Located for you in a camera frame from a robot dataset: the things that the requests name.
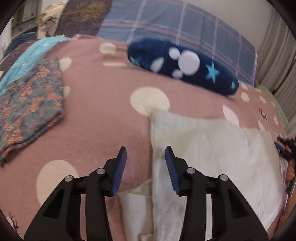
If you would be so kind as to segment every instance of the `plaid blanket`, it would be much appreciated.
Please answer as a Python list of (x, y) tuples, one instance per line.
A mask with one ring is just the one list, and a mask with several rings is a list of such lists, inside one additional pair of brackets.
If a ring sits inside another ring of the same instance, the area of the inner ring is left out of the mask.
[(97, 37), (127, 43), (144, 37), (167, 39), (211, 56), (254, 86), (254, 46), (219, 18), (183, 1), (116, 0)]

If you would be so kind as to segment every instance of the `bedsheet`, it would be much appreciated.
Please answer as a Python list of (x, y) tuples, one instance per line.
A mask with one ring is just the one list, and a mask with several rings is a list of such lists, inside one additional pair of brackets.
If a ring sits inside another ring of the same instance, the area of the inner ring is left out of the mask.
[[(30, 146), (11, 152), (0, 169), (0, 208), (10, 223), (17, 222), (22, 237), (62, 178), (88, 175), (115, 157), (121, 146), (127, 148), (128, 158), (120, 192), (148, 180), (149, 117), (154, 108), (195, 118), (224, 118), (270, 132), (274, 140), (286, 135), (277, 109), (260, 90), (240, 84), (234, 96), (221, 96), (133, 66), (126, 49), (126, 43), (81, 36), (45, 54), (63, 63), (65, 118)], [(106, 203), (113, 239), (123, 241), (118, 195)]]

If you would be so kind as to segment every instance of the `turquoise towel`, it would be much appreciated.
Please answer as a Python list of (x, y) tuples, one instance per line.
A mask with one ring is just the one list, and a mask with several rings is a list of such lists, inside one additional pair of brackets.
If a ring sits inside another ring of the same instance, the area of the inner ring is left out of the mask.
[(25, 76), (47, 51), (57, 44), (68, 40), (66, 37), (50, 37), (32, 44), (12, 65), (0, 82), (0, 96), (13, 81)]

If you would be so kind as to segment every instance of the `beige curtain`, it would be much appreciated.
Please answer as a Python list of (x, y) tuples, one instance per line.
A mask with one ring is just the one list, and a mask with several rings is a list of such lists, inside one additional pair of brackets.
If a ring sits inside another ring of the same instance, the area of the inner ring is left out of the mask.
[(289, 121), (296, 115), (296, 40), (273, 9), (270, 26), (258, 51), (256, 81), (273, 93)]

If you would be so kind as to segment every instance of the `metal screw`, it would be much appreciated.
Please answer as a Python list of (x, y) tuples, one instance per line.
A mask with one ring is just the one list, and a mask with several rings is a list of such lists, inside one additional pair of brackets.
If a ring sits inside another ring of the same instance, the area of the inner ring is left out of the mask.
[(222, 174), (222, 175), (220, 176), (220, 179), (221, 179), (222, 181), (227, 181), (227, 180), (228, 180), (228, 177), (227, 177), (226, 175)]
[(70, 182), (70, 181), (72, 181), (73, 180), (73, 177), (72, 176), (66, 176), (65, 177), (65, 181), (66, 182)]
[(195, 173), (195, 169), (190, 167), (190, 168), (187, 168), (186, 172), (189, 174), (193, 174), (193, 173)]
[(97, 174), (104, 174), (105, 173), (105, 169), (104, 168), (99, 168), (97, 171)]

